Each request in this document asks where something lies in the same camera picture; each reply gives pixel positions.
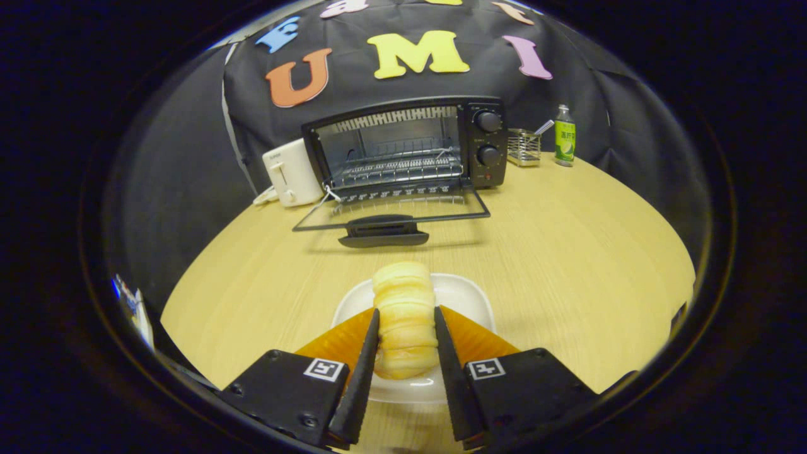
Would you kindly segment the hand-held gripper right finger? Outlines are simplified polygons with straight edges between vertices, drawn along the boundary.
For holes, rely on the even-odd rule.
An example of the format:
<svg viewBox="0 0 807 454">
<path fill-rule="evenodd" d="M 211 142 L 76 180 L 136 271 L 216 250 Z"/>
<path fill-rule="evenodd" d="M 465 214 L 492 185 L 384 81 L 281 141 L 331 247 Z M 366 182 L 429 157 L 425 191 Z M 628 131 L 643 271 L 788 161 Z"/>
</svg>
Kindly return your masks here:
<svg viewBox="0 0 807 454">
<path fill-rule="evenodd" d="M 434 319 L 453 436 L 464 449 L 542 436 L 598 398 L 545 348 L 520 351 L 446 306 Z"/>
</svg>

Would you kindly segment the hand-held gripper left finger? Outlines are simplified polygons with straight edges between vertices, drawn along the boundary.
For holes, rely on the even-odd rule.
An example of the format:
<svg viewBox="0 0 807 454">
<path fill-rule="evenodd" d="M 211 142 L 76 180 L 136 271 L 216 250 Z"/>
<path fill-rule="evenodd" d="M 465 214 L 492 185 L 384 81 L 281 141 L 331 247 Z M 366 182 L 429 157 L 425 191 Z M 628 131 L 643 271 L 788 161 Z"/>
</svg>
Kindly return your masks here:
<svg viewBox="0 0 807 454">
<path fill-rule="evenodd" d="M 380 313 L 369 308 L 303 353 L 266 351 L 218 395 L 247 417 L 317 448 L 359 440 L 374 374 Z"/>
</svg>

